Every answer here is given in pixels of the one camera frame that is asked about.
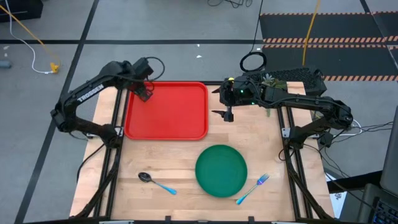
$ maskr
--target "wooden table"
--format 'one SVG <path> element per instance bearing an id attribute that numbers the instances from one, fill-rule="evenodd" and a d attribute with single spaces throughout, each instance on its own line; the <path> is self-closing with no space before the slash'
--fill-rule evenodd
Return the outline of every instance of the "wooden table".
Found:
<path id="1" fill-rule="evenodd" d="M 211 94 L 217 86 L 207 88 L 209 111 L 224 110 L 218 95 Z M 288 88 L 290 93 L 305 94 L 302 83 L 288 83 Z M 111 122 L 115 97 L 114 88 L 99 94 L 94 122 Z M 258 106 L 239 106 L 233 112 L 233 123 L 224 122 L 218 114 L 209 113 L 208 134 L 200 141 L 133 141 L 125 137 L 112 219 L 164 220 L 165 216 L 171 215 L 172 220 L 247 221 L 248 216 L 254 216 L 256 221 L 294 220 L 285 162 L 278 159 L 282 140 L 276 110 L 271 110 L 269 117 L 266 110 Z M 293 115 L 297 126 L 311 122 L 307 110 L 293 109 Z M 85 157 L 101 143 L 99 139 L 90 140 Z M 317 147 L 315 140 L 308 139 L 305 143 Z M 203 150 L 215 144 L 227 144 L 237 149 L 248 165 L 248 179 L 243 189 L 229 198 L 215 198 L 206 194 L 195 178 L 196 159 Z M 104 152 L 103 149 L 82 168 L 70 215 L 76 215 L 96 191 Z M 304 147 L 301 153 L 309 191 L 333 216 L 319 153 L 309 147 Z M 141 182 L 137 176 L 139 172 L 148 172 L 160 183 L 176 189 L 177 195 L 171 195 L 155 184 Z M 241 205 L 236 205 L 236 199 L 264 173 L 270 174 L 270 179 Z M 300 212 L 305 217 L 302 194 L 298 188 L 297 192 Z M 107 196 L 106 192 L 103 202 L 106 202 Z M 102 206 L 101 214 L 104 214 L 104 209 L 105 205 Z"/>

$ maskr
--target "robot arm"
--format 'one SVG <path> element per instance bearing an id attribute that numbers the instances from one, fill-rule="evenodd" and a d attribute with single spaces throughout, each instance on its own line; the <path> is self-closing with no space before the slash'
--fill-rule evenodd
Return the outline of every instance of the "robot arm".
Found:
<path id="1" fill-rule="evenodd" d="M 152 74 L 153 70 L 146 58 L 140 58 L 134 65 L 128 61 L 106 64 L 99 74 L 79 86 L 68 94 L 60 97 L 51 117 L 61 132 L 81 131 L 99 136 L 106 146 L 118 146 L 118 134 L 110 124 L 99 125 L 79 118 L 76 109 L 86 100 L 98 94 L 109 86 L 118 90 L 127 88 L 139 96 L 142 101 L 147 101 L 152 92 L 147 90 L 144 80 Z"/>
<path id="2" fill-rule="evenodd" d="M 324 133 L 327 129 L 346 129 L 351 126 L 353 117 L 351 109 L 340 100 L 330 97 L 290 94 L 281 88 L 262 84 L 256 76 L 243 75 L 226 80 L 214 93 L 220 94 L 220 102 L 227 106 L 227 111 L 219 113 L 225 121 L 233 122 L 232 107 L 258 105 L 264 108 L 288 106 L 305 110 L 319 111 L 323 117 L 303 127 L 291 127 L 284 138 L 289 145 L 303 148 L 306 138 L 313 134 L 323 134 L 321 143 L 330 146 L 333 135 Z"/>

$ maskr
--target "fork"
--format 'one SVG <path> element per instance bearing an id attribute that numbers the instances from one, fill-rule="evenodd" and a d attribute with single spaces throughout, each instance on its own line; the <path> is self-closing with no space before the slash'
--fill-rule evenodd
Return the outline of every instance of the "fork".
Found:
<path id="1" fill-rule="evenodd" d="M 255 186 L 253 186 L 245 195 L 243 195 L 243 197 L 237 199 L 236 204 L 240 205 L 243 200 L 254 190 L 256 189 L 256 187 L 258 185 L 262 185 L 267 179 L 269 178 L 268 174 L 264 174 L 262 175 L 258 180 L 257 183 L 255 184 Z"/>

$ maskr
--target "green plate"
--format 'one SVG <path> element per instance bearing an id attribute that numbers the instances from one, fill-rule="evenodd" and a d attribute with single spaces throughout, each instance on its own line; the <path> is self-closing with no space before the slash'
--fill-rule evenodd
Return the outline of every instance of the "green plate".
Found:
<path id="1" fill-rule="evenodd" d="M 215 197 L 229 197 L 242 189 L 248 177 L 248 168 L 237 150 L 216 145 L 200 154 L 195 174 L 205 192 Z"/>

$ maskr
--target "blue spoon handle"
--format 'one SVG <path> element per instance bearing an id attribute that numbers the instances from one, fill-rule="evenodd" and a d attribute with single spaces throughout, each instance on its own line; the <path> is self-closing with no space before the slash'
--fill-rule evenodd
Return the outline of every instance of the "blue spoon handle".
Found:
<path id="1" fill-rule="evenodd" d="M 174 189 L 171 189 L 170 187 L 166 187 L 166 186 L 164 186 L 162 184 L 159 184 L 157 182 L 154 182 L 154 183 L 159 185 L 159 186 L 161 186 L 163 189 L 165 189 L 166 191 L 170 192 L 172 195 L 176 195 L 177 194 L 177 191 L 174 190 Z"/>
<path id="2" fill-rule="evenodd" d="M 237 199 L 236 204 L 240 205 L 243 200 L 250 194 L 250 192 L 252 192 L 254 189 L 256 189 L 258 185 L 256 184 L 254 187 L 252 187 L 245 195 L 243 195 L 241 198 Z"/>

